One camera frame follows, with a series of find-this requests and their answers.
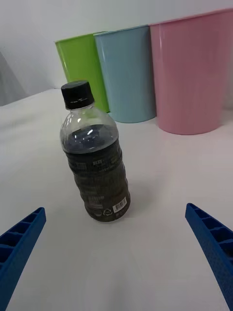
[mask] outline bin rim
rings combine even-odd
[[[182,20],[192,19],[192,18],[197,18],[197,17],[202,17],[202,16],[208,16],[208,15],[219,14],[219,13],[226,13],[226,12],[230,12],[230,11],[233,12],[233,7],[232,8],[227,8],[227,9],[210,11],[210,12],[206,12],[206,13],[200,13],[200,14],[195,14],[195,15],[179,17],[179,18],[175,18],[175,19],[169,19],[169,20],[165,20],[165,21],[160,21],[160,22],[157,22],[157,23],[149,24],[149,26],[150,27],[151,26],[157,26],[157,25],[160,25],[160,24],[167,24],[167,23],[172,23],[172,22],[176,22],[176,21],[182,21]]]
[[[122,32],[122,31],[128,31],[128,30],[144,28],[144,27],[149,27],[149,25],[146,24],[146,25],[134,26],[134,27],[130,27],[130,28],[123,28],[123,29],[119,29],[119,30],[105,31],[105,32],[102,32],[102,33],[95,33],[94,37],[101,36],[101,35],[110,35],[110,34],[115,34],[115,33],[119,33],[119,32]]]
[[[64,42],[64,41],[74,40],[74,39],[78,39],[78,38],[81,38],[81,37],[94,36],[94,35],[101,34],[101,33],[105,33],[105,32],[106,32],[106,31],[100,31],[100,32],[89,33],[89,34],[85,34],[85,35],[76,35],[76,36],[74,36],[74,37],[70,37],[70,38],[66,38],[66,39],[61,39],[61,40],[57,40],[57,41],[55,41],[54,43],[57,44],[57,43],[61,43],[61,42]]]

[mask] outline bottle base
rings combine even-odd
[[[89,216],[94,218],[95,220],[102,222],[102,223],[109,223],[113,222],[119,218],[121,218],[129,209],[130,203],[131,203],[131,198],[130,198],[130,193],[128,192],[127,196],[125,197],[127,203],[126,205],[119,209],[116,210],[116,208],[106,208],[105,210],[103,209],[90,209],[90,207],[86,206],[85,204],[85,209]]]

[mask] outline green bin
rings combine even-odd
[[[68,82],[87,80],[96,107],[109,112],[106,91],[93,34],[55,42]]]

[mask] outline bottle label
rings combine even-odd
[[[67,157],[90,216],[104,222],[121,217],[130,195],[118,139],[102,150]]]

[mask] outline pink bin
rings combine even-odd
[[[200,134],[219,126],[233,9],[150,25],[159,127]]]

